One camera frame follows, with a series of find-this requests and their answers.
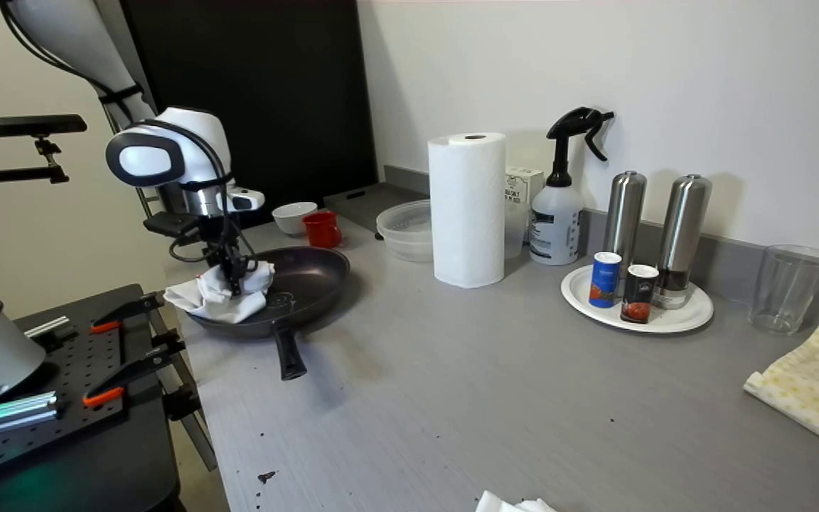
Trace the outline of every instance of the white plate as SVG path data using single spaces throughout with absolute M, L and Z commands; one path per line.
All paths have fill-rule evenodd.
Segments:
M 560 281 L 560 297 L 582 315 L 631 334 L 688 334 L 715 318 L 715 302 L 695 281 L 688 284 L 688 304 L 676 310 L 655 307 L 646 325 L 622 321 L 621 302 L 615 307 L 589 304 L 592 265 L 571 270 Z

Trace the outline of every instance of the glass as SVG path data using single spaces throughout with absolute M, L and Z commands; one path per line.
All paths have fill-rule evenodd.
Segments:
M 752 321 L 780 337 L 796 337 L 819 297 L 819 250 L 769 247 L 757 273 Z

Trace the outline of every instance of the spray bottle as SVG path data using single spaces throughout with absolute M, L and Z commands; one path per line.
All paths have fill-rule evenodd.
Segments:
M 525 240 L 528 255 L 534 261 L 568 265 L 582 255 L 582 199 L 571 189 L 568 140 L 585 135 L 589 152 L 606 162 L 606 153 L 595 145 L 592 136 L 598 136 L 612 118 L 612 110 L 601 115 L 592 109 L 574 109 L 552 126 L 550 140 L 554 140 L 554 162 L 547 189 L 533 199 L 533 223 Z

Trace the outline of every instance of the black pan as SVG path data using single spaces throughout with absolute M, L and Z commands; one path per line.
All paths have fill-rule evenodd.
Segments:
M 304 375 L 304 362 L 295 348 L 295 329 L 324 315 L 342 297 L 351 260 L 336 250 L 282 247 L 258 253 L 257 260 L 274 261 L 274 284 L 268 304 L 241 321 L 248 334 L 265 334 L 277 339 L 282 378 Z

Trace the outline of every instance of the white robot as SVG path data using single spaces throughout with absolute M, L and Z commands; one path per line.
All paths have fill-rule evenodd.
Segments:
M 208 265 L 237 297 L 248 278 L 231 214 L 258 210 L 265 196 L 231 186 L 231 149 L 221 122 L 204 110 L 154 115 L 116 51 L 93 0 L 0 0 L 12 34 L 42 62 L 89 79 L 105 109 L 113 140 L 105 162 L 134 189 L 179 186 L 198 219 Z M 0 396 L 42 362 L 42 351 L 0 315 Z

